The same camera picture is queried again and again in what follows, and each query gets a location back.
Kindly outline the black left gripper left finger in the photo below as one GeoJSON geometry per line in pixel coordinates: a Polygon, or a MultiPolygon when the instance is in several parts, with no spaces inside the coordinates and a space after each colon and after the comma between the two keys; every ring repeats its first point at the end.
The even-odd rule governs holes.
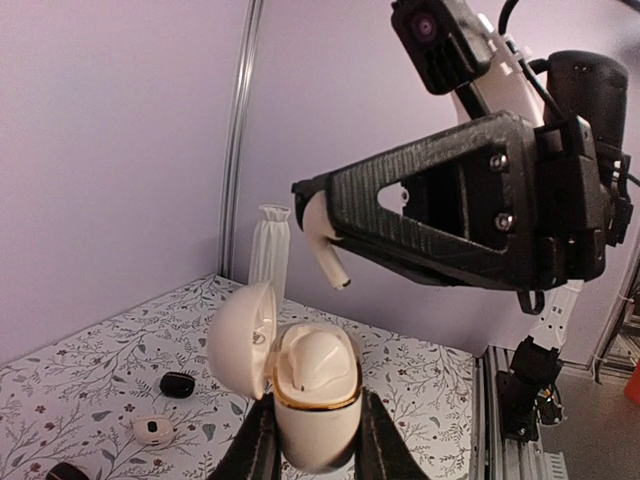
{"type": "Polygon", "coordinates": [[[254,402],[210,480],[276,480],[280,446],[273,399],[254,402]]]}

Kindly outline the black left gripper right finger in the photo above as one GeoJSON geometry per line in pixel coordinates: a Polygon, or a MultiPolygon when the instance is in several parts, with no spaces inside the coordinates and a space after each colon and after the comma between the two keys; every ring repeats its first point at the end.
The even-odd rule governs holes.
{"type": "Polygon", "coordinates": [[[355,479],[424,479],[379,395],[362,391],[362,412],[355,447],[355,479]]]}

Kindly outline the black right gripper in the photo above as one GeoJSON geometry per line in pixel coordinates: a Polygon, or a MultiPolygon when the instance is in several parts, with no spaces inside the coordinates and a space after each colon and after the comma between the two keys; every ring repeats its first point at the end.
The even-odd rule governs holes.
{"type": "Polygon", "coordinates": [[[544,65],[552,101],[536,139],[501,111],[300,180],[299,226],[324,190],[334,250],[416,283],[540,290],[599,277],[634,209],[622,148],[629,74],[579,50],[544,65]]]}

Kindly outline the white round earbud case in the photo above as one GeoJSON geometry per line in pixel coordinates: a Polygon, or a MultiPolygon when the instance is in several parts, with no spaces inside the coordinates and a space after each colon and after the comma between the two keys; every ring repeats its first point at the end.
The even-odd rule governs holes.
{"type": "Polygon", "coordinates": [[[271,392],[277,433],[296,469],[324,474],[351,457],[362,411],[359,351],[327,323],[277,326],[268,282],[239,288],[217,310],[207,331],[212,375],[255,401],[271,392]]]}

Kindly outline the white stem earbud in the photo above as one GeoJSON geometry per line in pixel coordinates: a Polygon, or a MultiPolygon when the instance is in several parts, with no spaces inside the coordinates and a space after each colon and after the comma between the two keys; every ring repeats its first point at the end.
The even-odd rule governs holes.
{"type": "Polygon", "coordinates": [[[335,290],[346,288],[351,279],[332,244],[334,240],[340,240],[340,237],[330,223],[324,190],[314,194],[307,203],[303,213],[302,228],[312,253],[330,285],[335,290]]]}

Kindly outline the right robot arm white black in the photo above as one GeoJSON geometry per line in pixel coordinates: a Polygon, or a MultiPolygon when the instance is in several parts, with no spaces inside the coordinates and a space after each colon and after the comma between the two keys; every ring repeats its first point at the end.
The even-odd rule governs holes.
{"type": "Polygon", "coordinates": [[[530,67],[547,76],[541,125],[493,113],[292,187],[336,287],[349,281],[344,249],[417,283],[517,294],[539,323],[496,385],[502,435],[521,441],[536,438],[536,398],[561,370],[578,284],[602,274],[633,212],[626,69],[576,50],[530,67]]]}

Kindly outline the black earbud case right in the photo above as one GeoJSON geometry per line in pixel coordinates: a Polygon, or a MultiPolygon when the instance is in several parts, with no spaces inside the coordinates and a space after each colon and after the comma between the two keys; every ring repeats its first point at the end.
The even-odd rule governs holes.
{"type": "Polygon", "coordinates": [[[167,372],[159,382],[160,392],[170,398],[184,399],[190,397],[195,390],[195,379],[181,372],[167,372]]]}

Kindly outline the black earbud case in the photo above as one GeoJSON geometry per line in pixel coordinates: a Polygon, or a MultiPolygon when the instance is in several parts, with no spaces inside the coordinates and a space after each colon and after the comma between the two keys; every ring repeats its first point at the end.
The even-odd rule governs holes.
{"type": "Polygon", "coordinates": [[[190,397],[195,390],[195,379],[181,372],[167,372],[159,382],[160,392],[170,398],[184,399],[190,397]]]}
{"type": "Polygon", "coordinates": [[[46,480],[89,480],[89,476],[79,467],[68,462],[54,465],[46,474],[46,480]]]}

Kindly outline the black earbud case left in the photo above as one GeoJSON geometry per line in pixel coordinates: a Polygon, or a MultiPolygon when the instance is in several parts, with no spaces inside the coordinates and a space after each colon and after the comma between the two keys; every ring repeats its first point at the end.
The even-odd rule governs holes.
{"type": "Polygon", "coordinates": [[[46,480],[89,480],[89,476],[79,467],[68,462],[54,465],[46,474],[46,480]]]}

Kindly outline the white ribbed vase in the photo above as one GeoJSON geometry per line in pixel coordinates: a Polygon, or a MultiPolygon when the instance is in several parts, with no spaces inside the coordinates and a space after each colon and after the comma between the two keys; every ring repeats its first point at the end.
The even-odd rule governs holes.
{"type": "Polygon", "coordinates": [[[284,302],[290,252],[289,207],[263,204],[259,206],[261,218],[252,238],[248,283],[269,281],[275,292],[276,309],[284,302]]]}

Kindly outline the metal front rail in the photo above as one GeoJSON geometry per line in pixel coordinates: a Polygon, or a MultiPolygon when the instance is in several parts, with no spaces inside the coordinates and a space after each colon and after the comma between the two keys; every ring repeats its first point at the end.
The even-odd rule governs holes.
{"type": "Polygon", "coordinates": [[[564,455],[544,450],[543,426],[562,420],[557,387],[525,381],[522,355],[490,346],[475,360],[471,479],[567,479],[564,455]]]}

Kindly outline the right metal frame post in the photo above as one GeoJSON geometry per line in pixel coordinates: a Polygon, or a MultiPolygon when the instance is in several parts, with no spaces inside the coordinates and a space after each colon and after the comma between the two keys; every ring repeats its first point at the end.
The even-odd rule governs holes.
{"type": "Polygon", "coordinates": [[[248,118],[248,106],[263,7],[264,2],[262,0],[248,2],[226,141],[217,267],[218,274],[226,278],[231,276],[233,270],[240,189],[241,149],[248,118]]]}

